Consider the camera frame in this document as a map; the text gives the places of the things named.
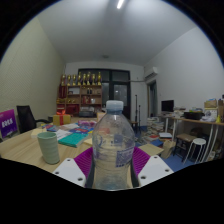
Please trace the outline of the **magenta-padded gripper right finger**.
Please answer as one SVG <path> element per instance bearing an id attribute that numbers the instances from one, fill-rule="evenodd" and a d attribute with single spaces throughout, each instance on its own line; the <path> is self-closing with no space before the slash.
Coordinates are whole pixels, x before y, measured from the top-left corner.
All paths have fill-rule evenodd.
<path id="1" fill-rule="evenodd" d="M 173 173 L 158 155 L 150 156 L 138 147 L 134 148 L 130 171 L 134 188 L 143 187 Z"/>

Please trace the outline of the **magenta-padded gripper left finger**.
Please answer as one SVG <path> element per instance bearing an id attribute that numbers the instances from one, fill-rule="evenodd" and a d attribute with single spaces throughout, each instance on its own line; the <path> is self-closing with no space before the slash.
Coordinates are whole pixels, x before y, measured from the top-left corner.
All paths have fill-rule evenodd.
<path id="1" fill-rule="evenodd" d="M 94 183 L 93 149 L 88 148 L 75 158 L 66 158 L 53 174 L 78 186 L 91 188 Z"/>

